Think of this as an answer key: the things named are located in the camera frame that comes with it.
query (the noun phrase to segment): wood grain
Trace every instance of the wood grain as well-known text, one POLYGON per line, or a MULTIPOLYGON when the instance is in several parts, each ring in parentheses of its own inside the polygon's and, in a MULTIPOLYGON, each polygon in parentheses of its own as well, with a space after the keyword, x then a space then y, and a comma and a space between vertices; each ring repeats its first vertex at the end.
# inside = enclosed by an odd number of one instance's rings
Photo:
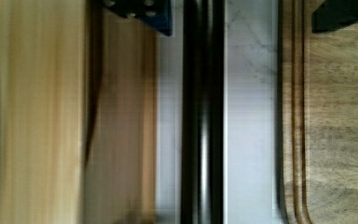
POLYGON ((84 221, 154 223, 156 32, 103 12, 103 75, 86 167, 84 221))
POLYGON ((0 0, 0 224, 154 223, 156 43, 99 1, 0 0))
POLYGON ((358 24, 315 35, 323 0, 284 0, 283 173, 290 223, 358 223, 358 24))
POLYGON ((78 223, 86 4, 0 0, 0 224, 78 223))

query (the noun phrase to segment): dark wood edge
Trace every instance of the dark wood edge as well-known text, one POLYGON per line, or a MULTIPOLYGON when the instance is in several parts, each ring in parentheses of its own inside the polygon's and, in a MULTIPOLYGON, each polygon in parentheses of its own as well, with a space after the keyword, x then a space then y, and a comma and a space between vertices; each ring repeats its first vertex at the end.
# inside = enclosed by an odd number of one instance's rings
POLYGON ((312 223, 307 207, 305 74, 307 0, 283 0, 282 119, 285 210, 290 223, 312 223))

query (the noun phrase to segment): black metal rail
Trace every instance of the black metal rail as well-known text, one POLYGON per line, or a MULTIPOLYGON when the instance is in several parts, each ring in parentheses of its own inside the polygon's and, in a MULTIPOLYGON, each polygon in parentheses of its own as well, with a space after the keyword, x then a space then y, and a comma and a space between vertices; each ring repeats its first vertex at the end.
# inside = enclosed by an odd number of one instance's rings
POLYGON ((223 223, 224 0, 185 0, 181 223, 223 223))

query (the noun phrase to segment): wooden board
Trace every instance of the wooden board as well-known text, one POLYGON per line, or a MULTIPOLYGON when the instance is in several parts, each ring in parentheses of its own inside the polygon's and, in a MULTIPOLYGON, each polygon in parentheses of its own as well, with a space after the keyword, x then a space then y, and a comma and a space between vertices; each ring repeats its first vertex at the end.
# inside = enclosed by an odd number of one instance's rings
POLYGON ((312 34, 323 0, 283 0, 283 174, 290 223, 358 223, 358 24, 312 34))
POLYGON ((79 222, 86 7, 0 0, 0 224, 79 222))
POLYGON ((103 38, 96 39, 96 48, 103 43, 102 76, 96 65, 94 78, 102 85, 91 97, 97 107, 84 223, 154 223, 157 34, 107 10, 102 22, 103 38))
POLYGON ((100 1, 0 0, 0 224, 154 222, 156 42, 100 1))

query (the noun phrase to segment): screw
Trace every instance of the screw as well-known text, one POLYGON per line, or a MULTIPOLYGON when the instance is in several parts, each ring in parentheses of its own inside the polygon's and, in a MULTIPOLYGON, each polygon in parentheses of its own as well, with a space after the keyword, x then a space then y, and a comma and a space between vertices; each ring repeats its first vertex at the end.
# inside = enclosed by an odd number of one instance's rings
POLYGON ((154 17, 154 16, 156 16, 156 12, 155 11, 146 11, 146 16, 148 16, 148 17, 154 17))
POLYGON ((112 7, 116 3, 115 0, 104 0, 103 2, 107 7, 112 7))
POLYGON ((127 18, 134 18, 135 16, 136 16, 136 14, 133 12, 130 12, 127 14, 127 18))
POLYGON ((144 3, 145 6, 151 7, 154 5, 154 0, 145 0, 144 3))

